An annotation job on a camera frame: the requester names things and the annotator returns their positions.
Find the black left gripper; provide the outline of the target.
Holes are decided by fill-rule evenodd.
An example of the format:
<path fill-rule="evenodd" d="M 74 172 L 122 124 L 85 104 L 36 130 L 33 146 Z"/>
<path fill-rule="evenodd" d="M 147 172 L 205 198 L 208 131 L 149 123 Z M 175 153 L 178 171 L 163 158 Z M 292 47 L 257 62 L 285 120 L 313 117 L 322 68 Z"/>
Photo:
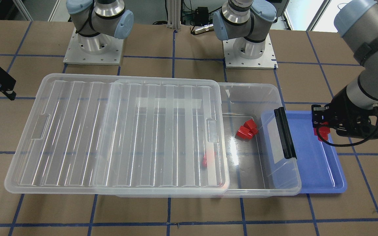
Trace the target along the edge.
<path fill-rule="evenodd" d="M 353 104 L 346 95 L 335 96 L 325 106 L 312 105 L 312 126 L 329 127 L 339 136 L 370 140 L 378 139 L 378 104 L 363 109 Z"/>

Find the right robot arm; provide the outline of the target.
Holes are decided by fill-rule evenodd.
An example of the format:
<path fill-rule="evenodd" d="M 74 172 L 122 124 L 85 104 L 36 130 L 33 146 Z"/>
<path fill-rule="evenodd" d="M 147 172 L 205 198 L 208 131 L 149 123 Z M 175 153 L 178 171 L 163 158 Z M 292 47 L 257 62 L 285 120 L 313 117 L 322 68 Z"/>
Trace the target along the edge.
<path fill-rule="evenodd" d="M 106 54 L 116 41 L 126 39 L 135 17 L 123 0 L 68 0 L 66 9 L 75 26 L 75 39 L 86 56 Z M 15 100 L 16 80 L 0 67 L 0 92 Z"/>

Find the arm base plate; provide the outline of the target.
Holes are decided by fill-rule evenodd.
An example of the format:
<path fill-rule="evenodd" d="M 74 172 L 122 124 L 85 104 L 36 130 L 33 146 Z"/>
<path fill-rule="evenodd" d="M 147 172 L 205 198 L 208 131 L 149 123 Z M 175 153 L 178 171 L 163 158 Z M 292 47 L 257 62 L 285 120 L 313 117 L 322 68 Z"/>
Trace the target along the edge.
<path fill-rule="evenodd" d="M 222 42 L 225 67 L 228 69 L 278 69 L 273 45 L 268 34 L 265 41 L 253 43 L 245 38 Z"/>
<path fill-rule="evenodd" d="M 99 34 L 84 37 L 73 30 L 63 63 L 68 65 L 119 66 L 122 60 L 124 39 Z"/>

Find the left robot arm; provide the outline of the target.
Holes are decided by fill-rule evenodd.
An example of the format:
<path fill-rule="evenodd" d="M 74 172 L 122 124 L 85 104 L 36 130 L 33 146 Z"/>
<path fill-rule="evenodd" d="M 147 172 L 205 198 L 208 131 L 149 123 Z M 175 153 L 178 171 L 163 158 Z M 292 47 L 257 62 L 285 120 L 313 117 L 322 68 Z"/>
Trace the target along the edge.
<path fill-rule="evenodd" d="M 276 9 L 265 0 L 228 0 L 214 12 L 213 25 L 221 41 L 239 39 L 263 45 Z M 378 139 L 378 0 L 353 0 L 334 18 L 341 38 L 364 70 L 325 106 L 313 105 L 312 126 L 328 144 L 330 129 L 339 136 L 360 138 L 353 145 Z"/>

